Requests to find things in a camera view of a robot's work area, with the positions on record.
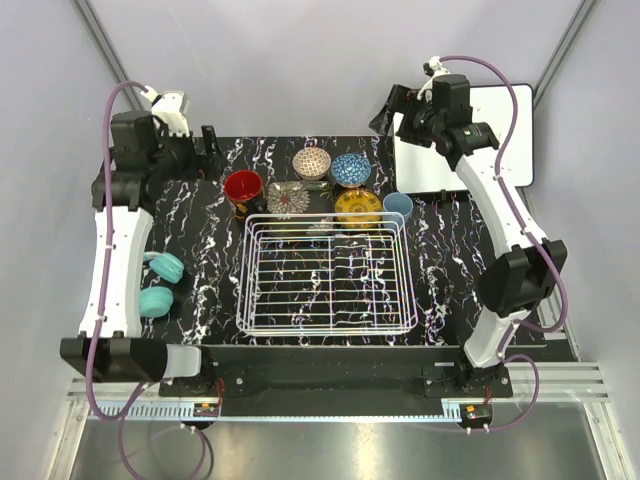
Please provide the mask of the blue patterned bowl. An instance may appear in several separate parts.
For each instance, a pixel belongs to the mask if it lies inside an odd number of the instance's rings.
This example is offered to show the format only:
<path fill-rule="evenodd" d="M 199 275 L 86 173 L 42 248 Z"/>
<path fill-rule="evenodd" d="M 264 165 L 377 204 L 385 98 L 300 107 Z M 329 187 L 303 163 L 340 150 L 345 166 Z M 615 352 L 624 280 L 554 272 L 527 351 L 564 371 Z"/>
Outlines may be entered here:
<path fill-rule="evenodd" d="M 369 160 L 359 153 L 345 153 L 336 157 L 331 164 L 331 175 L 345 188 L 364 185 L 372 172 Z"/>

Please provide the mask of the black floral square plate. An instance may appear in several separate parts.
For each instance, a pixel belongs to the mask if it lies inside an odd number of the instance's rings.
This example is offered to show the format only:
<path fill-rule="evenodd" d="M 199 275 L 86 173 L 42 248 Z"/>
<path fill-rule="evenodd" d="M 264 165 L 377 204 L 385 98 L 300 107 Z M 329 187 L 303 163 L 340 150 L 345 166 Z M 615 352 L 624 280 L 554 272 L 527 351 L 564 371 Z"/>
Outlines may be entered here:
<path fill-rule="evenodd" d="M 274 182 L 267 190 L 269 228 L 280 237 L 325 234 L 333 222 L 333 191 L 328 181 Z"/>

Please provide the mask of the brown patterned bowl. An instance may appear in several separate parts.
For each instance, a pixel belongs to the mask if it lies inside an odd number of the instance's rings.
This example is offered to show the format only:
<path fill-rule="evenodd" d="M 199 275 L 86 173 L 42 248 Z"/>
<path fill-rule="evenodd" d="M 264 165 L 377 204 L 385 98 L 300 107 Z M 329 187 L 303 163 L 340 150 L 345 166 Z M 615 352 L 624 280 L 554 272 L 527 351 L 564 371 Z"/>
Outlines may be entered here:
<path fill-rule="evenodd" d="M 294 172 L 302 180 L 320 180 L 331 167 L 330 154 L 319 147 L 305 147 L 292 160 Z"/>

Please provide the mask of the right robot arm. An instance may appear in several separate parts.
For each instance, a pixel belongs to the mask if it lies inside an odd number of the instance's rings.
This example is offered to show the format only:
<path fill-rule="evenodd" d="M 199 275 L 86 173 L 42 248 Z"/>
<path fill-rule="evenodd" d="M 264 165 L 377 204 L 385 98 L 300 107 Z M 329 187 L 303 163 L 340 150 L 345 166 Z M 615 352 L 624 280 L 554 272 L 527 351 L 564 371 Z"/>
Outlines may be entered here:
<path fill-rule="evenodd" d="M 474 117 L 467 77 L 434 73 L 420 88 L 395 84 L 370 121 L 374 132 L 423 150 L 432 149 L 465 185 L 489 231 L 494 260 L 481 274 L 482 305 L 476 326 L 462 347 L 454 384 L 476 396 L 500 380 L 506 349 L 521 327 L 539 330 L 529 318 L 553 291 L 566 292 L 560 273 L 568 252 L 532 218 L 502 167 L 510 141 Z"/>

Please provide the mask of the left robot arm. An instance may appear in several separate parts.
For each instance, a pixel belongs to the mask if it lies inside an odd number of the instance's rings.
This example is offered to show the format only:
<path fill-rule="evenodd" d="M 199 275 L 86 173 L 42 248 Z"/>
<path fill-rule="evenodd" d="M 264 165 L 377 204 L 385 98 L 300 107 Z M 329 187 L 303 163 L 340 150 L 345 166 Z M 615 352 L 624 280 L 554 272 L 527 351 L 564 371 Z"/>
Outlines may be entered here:
<path fill-rule="evenodd" d="M 143 318 L 166 315 L 184 265 L 146 248 L 157 201 L 170 180 L 217 174 L 221 149 L 211 125 L 192 134 L 170 130 L 166 114 L 128 111 L 107 128 L 109 163 L 91 185 L 96 253 L 89 300 L 76 336 L 60 342 L 60 356 L 96 382 L 156 382 L 181 378 L 196 396 L 215 386 L 216 372 L 197 347 L 169 345 L 142 335 Z"/>

